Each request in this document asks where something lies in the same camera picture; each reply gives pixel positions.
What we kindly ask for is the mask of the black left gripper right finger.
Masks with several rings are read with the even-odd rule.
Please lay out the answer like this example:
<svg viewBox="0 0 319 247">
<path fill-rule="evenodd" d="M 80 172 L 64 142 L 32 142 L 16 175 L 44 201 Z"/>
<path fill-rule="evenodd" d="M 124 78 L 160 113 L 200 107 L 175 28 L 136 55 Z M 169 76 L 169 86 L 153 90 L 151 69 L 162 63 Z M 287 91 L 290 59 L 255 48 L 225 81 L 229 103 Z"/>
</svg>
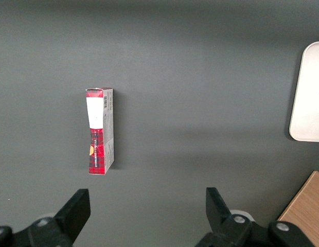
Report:
<svg viewBox="0 0 319 247">
<path fill-rule="evenodd" d="M 305 233 L 286 221 L 262 227 L 240 213 L 231 213 L 215 187 L 206 188 L 206 216 L 211 228 L 196 246 L 314 246 Z"/>
</svg>

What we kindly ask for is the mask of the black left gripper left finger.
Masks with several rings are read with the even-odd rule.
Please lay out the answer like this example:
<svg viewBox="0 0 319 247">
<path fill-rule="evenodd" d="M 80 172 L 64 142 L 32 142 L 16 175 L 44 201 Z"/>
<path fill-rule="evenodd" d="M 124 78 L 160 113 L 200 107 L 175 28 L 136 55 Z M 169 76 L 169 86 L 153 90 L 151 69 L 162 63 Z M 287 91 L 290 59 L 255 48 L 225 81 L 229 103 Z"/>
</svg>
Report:
<svg viewBox="0 0 319 247">
<path fill-rule="evenodd" d="M 0 226 L 0 246 L 73 246 L 91 215 L 88 189 L 78 189 L 53 216 L 43 217 L 14 233 Z"/>
</svg>

